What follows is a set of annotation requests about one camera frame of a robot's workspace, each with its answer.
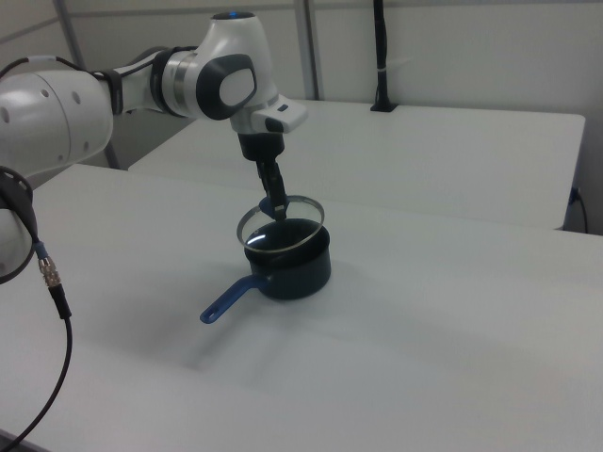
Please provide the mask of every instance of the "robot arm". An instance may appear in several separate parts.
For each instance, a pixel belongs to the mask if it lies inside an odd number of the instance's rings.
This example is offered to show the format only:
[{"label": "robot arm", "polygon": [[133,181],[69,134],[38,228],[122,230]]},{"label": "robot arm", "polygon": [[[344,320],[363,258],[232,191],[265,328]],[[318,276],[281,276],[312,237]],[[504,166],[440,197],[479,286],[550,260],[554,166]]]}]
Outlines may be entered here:
[{"label": "robot arm", "polygon": [[[0,166],[30,176],[81,161],[105,148],[114,115],[137,109],[230,119],[243,155],[256,162],[272,212],[283,215],[285,186],[275,159],[284,149],[283,134],[307,112],[279,94],[271,71],[259,20],[231,12],[213,17],[197,48],[155,52],[107,72],[8,77],[0,80]],[[0,204],[0,283],[21,270],[30,250],[31,237]]]}]

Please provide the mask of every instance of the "metal connector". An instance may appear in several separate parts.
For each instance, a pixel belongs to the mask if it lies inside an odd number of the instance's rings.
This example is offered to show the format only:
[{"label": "metal connector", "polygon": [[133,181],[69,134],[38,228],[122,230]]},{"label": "metal connector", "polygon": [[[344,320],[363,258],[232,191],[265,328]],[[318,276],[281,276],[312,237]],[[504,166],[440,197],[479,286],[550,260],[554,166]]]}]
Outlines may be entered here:
[{"label": "metal connector", "polygon": [[38,261],[40,272],[44,278],[44,282],[48,287],[57,287],[60,284],[60,276],[58,276],[57,266],[50,256],[44,257]]}]

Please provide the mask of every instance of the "cable connector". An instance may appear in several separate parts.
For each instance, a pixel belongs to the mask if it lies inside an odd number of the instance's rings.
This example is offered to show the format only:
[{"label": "cable connector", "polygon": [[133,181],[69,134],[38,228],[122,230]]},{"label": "cable connector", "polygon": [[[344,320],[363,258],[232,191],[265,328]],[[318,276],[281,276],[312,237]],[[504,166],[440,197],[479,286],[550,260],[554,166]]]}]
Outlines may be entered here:
[{"label": "cable connector", "polygon": [[55,266],[52,257],[47,256],[40,259],[38,265],[40,266],[40,273],[48,288],[57,287],[60,284],[60,276],[58,275],[57,266]]},{"label": "cable connector", "polygon": [[65,291],[63,290],[63,284],[60,283],[60,276],[58,275],[57,266],[53,259],[48,255],[46,248],[42,242],[34,243],[34,250],[38,255],[38,265],[40,266],[40,273],[44,278],[44,282],[48,286],[48,292],[55,301],[57,306],[58,316],[63,320],[72,316],[72,312],[67,304],[67,298],[65,297]]}]

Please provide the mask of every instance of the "blue handle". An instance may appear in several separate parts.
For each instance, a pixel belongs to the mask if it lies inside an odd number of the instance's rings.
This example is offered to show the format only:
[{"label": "blue handle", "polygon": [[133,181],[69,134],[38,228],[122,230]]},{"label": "blue handle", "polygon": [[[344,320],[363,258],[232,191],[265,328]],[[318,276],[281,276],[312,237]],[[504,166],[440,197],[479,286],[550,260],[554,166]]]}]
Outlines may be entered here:
[{"label": "blue handle", "polygon": [[241,278],[231,285],[226,292],[220,295],[220,297],[214,301],[203,314],[201,314],[201,321],[206,324],[214,323],[249,289],[262,289],[266,287],[267,284],[268,278],[265,276],[249,275]]}]

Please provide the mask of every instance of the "table surface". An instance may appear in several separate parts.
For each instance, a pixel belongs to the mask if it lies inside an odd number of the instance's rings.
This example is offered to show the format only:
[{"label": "table surface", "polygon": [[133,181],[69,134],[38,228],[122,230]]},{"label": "table surface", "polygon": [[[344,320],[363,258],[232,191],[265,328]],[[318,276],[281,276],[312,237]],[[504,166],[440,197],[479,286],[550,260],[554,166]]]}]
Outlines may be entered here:
[{"label": "table surface", "polygon": [[[556,229],[584,118],[516,111],[303,101],[279,156],[291,194]],[[230,122],[196,121],[131,171],[256,190]]]},{"label": "table surface", "polygon": [[[50,450],[598,451],[603,240],[320,200],[333,276],[245,295],[257,190],[74,166],[36,190],[73,361]],[[64,328],[32,263],[0,298],[0,426],[49,396]]]}]

